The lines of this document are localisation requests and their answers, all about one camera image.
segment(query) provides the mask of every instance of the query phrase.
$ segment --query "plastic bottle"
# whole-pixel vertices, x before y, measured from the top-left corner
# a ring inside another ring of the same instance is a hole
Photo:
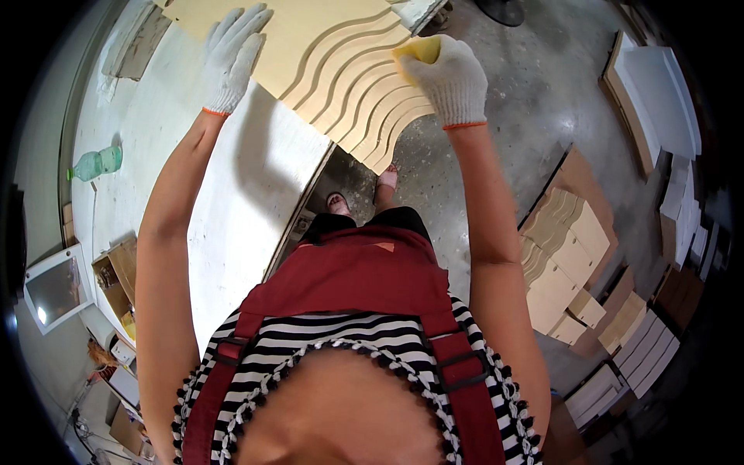
[[[104,173],[113,173],[121,168],[121,148],[107,147],[100,152],[84,153],[77,164],[67,170],[67,180],[73,177],[90,181]]]

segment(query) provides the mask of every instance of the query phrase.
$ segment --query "black shorts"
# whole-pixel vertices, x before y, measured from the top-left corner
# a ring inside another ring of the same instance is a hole
[[[411,207],[395,207],[389,208],[382,213],[376,215],[373,219],[370,219],[364,226],[373,225],[386,225],[394,228],[403,228],[413,231],[414,233],[420,234],[424,239],[432,243],[429,239],[429,233],[426,230],[426,226],[423,225],[423,221]],[[345,215],[335,215],[330,213],[318,214],[315,219],[310,223],[310,227],[307,232],[302,236],[302,239],[308,239],[311,243],[317,243],[321,234],[326,234],[334,231],[340,231],[342,229],[356,228],[356,222]]]

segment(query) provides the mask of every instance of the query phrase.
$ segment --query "apron strap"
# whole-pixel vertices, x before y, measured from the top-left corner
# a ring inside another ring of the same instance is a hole
[[[262,315],[240,313],[234,336],[217,345],[214,366],[189,415],[183,441],[184,465],[209,465],[222,401],[262,321]],[[465,326],[450,311],[422,315],[421,325],[424,343],[431,345],[438,360],[435,370],[449,396],[465,464],[504,465],[501,431],[485,382],[490,372],[486,356],[470,347]]]

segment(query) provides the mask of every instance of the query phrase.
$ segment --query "foot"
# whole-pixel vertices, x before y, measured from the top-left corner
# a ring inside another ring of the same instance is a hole
[[[382,172],[377,178],[377,187],[374,193],[373,205],[380,205],[390,202],[395,192],[395,187],[398,184],[398,169],[394,164],[390,163],[390,166]]]
[[[328,213],[334,215],[345,215],[351,217],[351,211],[349,211],[349,204],[346,203],[346,199],[338,192],[334,192],[326,199],[326,207]]]

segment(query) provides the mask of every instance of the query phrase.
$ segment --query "round metal base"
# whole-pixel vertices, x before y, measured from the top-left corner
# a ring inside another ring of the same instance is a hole
[[[475,0],[475,4],[496,22],[515,28],[525,22],[525,9],[519,0]]]

